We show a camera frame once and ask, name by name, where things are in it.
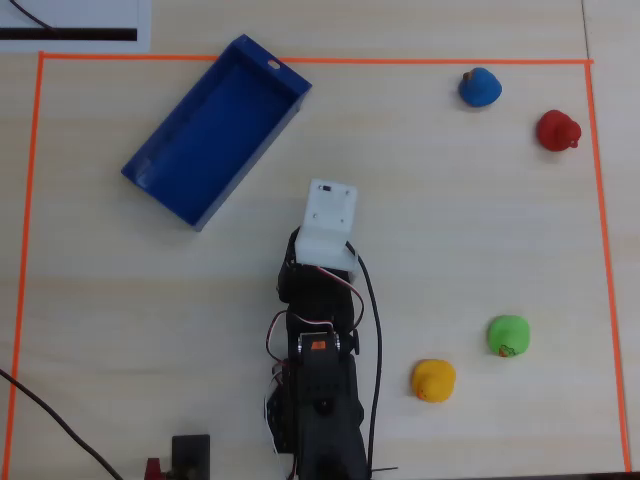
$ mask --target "black stripe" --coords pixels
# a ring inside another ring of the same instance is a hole
[[[0,40],[138,40],[137,28],[4,28],[0,27]]]

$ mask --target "light wood surface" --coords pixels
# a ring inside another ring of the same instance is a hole
[[[640,4],[588,0],[587,32],[593,66],[596,114],[609,215],[631,460],[640,462],[640,164],[635,59],[640,53]]]
[[[278,55],[585,56],[578,1],[182,3],[154,2],[155,53],[218,53],[244,32]],[[2,118],[19,132],[7,142],[22,175],[0,180],[16,219],[13,243],[0,233],[8,362],[35,59],[0,62],[10,67],[0,80],[16,110]],[[23,63],[28,71],[14,71]],[[463,67],[296,65],[314,84],[302,111],[195,234],[119,169],[206,68],[46,63],[26,383],[126,478],[140,478],[148,456],[166,463],[171,435],[204,431],[213,478],[279,478],[261,420],[263,340],[308,181],[328,178],[360,188],[354,244],[383,316],[375,466],[400,470],[379,478],[622,470],[589,132],[560,161],[533,139],[550,108],[588,125],[581,66],[493,68],[505,93],[469,112],[455,94]],[[367,412],[368,312],[358,358]],[[508,312],[529,318],[533,343],[505,362],[488,354],[484,332]],[[428,357],[458,370],[440,406],[408,391],[413,363]],[[11,465],[14,480],[105,478],[22,397]]]
[[[154,53],[246,33],[286,56],[584,58],[580,0],[154,0]]]

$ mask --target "black cable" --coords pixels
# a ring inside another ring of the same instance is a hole
[[[9,0],[9,3],[11,3],[11,5],[16,7],[18,10],[20,10],[24,16],[29,17],[31,20],[36,22],[41,27],[46,28],[47,30],[51,30],[52,32],[55,32],[55,30],[56,30],[55,28],[53,28],[51,25],[49,25],[47,23],[44,23],[38,17],[36,17],[35,15],[32,15],[31,13],[26,11],[22,6],[20,6],[20,4],[17,2],[17,0]]]
[[[109,474],[115,478],[116,480],[123,480],[123,478],[118,474],[118,472],[116,472],[113,467],[111,465],[109,465],[109,463],[102,458],[102,456],[96,452],[93,448],[91,448],[87,442],[85,442],[84,440],[82,440],[78,434],[76,434],[76,432],[74,432],[71,427],[69,425],[67,425],[67,423],[62,420],[62,418],[60,417],[60,415],[58,415],[53,408],[51,408],[49,405],[47,405],[43,400],[40,399],[40,397],[38,397],[35,393],[33,393],[31,390],[29,390],[27,387],[25,387],[24,385],[22,385],[19,381],[17,381],[15,378],[13,378],[11,375],[9,375],[7,372],[5,372],[4,370],[2,370],[0,368],[0,375],[3,376],[6,380],[8,380],[9,382],[11,382],[13,385],[16,386],[16,388],[18,390],[20,390],[22,393],[24,393],[27,397],[29,397],[31,400],[33,400],[34,402],[36,402],[38,405],[40,405],[45,412],[47,412],[49,415],[51,415],[53,417],[53,419],[58,422],[58,425],[60,425],[62,427],[62,429],[67,432],[67,434],[73,439],[74,442],[76,442],[78,445],[80,445],[89,455],[91,455],[93,458],[95,458],[98,463],[100,465],[102,465],[102,467],[109,472]]]
[[[376,429],[376,411],[378,410],[378,397],[380,396],[380,379],[382,377],[382,329],[380,328],[380,315],[378,314],[378,304],[376,302],[376,295],[373,293],[373,286],[371,285],[371,278],[367,271],[367,266],[364,264],[362,257],[359,256],[353,246],[347,242],[347,248],[358,257],[358,263],[362,269],[364,279],[367,282],[367,289],[369,290],[369,298],[371,299],[371,307],[373,309],[373,318],[376,323],[376,334],[378,336],[378,360],[376,362],[376,385],[373,389],[373,402],[371,404],[371,420],[369,421],[369,448],[367,451],[367,470],[368,476],[371,478],[373,469],[373,440],[375,437]]]

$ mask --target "orange boundary line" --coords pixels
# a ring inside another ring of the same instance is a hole
[[[620,421],[620,441],[622,442],[622,457],[624,469],[631,472],[631,455],[629,453],[629,436],[627,434],[627,413],[625,406],[624,377],[622,376],[622,355],[620,353],[620,332],[618,331],[618,312],[616,308],[616,293],[613,284],[613,266],[611,264],[611,248],[609,246],[609,229],[607,227],[607,208],[604,200],[602,182],[602,168],[600,165],[600,148],[598,146],[598,127],[596,125],[596,108],[593,101],[593,83],[591,81],[591,66],[584,65],[585,81],[587,83],[587,101],[589,103],[589,124],[591,127],[591,145],[593,148],[593,162],[596,171],[596,185],[598,187],[598,208],[600,210],[600,228],[602,230],[602,245],[604,249],[604,265],[607,272],[607,289],[609,292],[609,313],[611,316],[611,337],[613,340],[613,360],[616,369],[616,388],[618,395],[618,419]]]
[[[182,60],[215,61],[217,55],[150,55],[150,54],[93,54],[93,53],[45,53],[47,59],[57,60]],[[324,63],[348,65],[587,65],[591,59],[501,59],[501,58],[324,58],[282,57],[284,63]]]
[[[42,71],[44,69],[44,54],[38,52],[38,71],[36,74],[36,88],[33,99],[33,114],[31,117],[31,143],[29,144],[29,166],[27,167],[27,192],[24,200],[24,221],[22,223],[22,253],[20,256],[20,281],[18,284],[18,307],[16,311],[16,329],[13,339],[13,360],[11,376],[18,378],[18,364],[20,363],[20,341],[22,339],[22,313],[24,311],[24,295],[27,279],[27,257],[29,253],[29,224],[31,222],[31,197],[33,193],[33,171],[36,160],[36,142],[38,137],[38,120],[40,118],[40,97],[42,93]],[[4,441],[4,457],[2,462],[2,480],[9,479],[9,462],[11,461],[11,440],[13,438],[13,420],[16,407],[16,387],[11,384],[9,390],[9,409],[7,413],[7,433]]]
[[[40,118],[40,100],[42,96],[42,76],[45,59],[65,60],[182,60],[182,61],[215,61],[216,55],[94,55],[72,53],[44,53],[38,52],[38,69],[33,102],[33,114],[31,119],[31,142],[29,145],[29,164],[27,167],[27,187],[24,206],[24,221],[22,226],[22,252],[20,257],[20,280],[18,286],[18,304],[16,312],[16,327],[13,347],[13,360],[11,375],[18,377],[20,363],[20,345],[22,339],[22,319],[24,312],[24,299],[26,290],[27,260],[29,252],[29,228],[31,223],[31,200],[33,194],[33,176],[35,169],[36,145],[38,136],[38,122]],[[629,438],[627,433],[627,416],[625,407],[624,379],[622,375],[622,359],[620,353],[620,333],[618,330],[618,315],[616,309],[615,289],[613,282],[613,267],[611,264],[611,250],[609,246],[609,233],[607,227],[607,212],[602,182],[602,169],[600,164],[600,150],[598,145],[598,133],[593,100],[593,83],[591,79],[592,59],[550,59],[550,60],[525,60],[525,59],[393,59],[393,58],[307,58],[307,57],[283,57],[280,59],[286,63],[316,63],[316,64],[352,64],[352,65],[465,65],[465,64],[492,64],[492,65],[584,65],[585,81],[587,87],[587,101],[589,105],[589,123],[591,128],[591,142],[593,149],[596,185],[598,189],[598,207],[600,212],[600,227],[602,231],[602,243],[604,250],[605,270],[607,275],[607,289],[609,296],[609,310],[611,316],[611,334],[614,351],[614,364],[616,370],[616,387],[618,398],[618,416],[620,421],[620,440],[622,442],[622,455],[625,471],[631,472],[631,456],[629,453]],[[16,405],[16,388],[11,385],[9,390],[9,407],[7,413],[7,429],[5,436],[4,457],[2,465],[2,480],[9,479],[9,464],[11,460],[11,443],[13,439],[13,424]]]

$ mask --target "blue plastic box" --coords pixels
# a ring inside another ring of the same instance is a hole
[[[300,110],[311,84],[242,35],[122,174],[200,231]]]

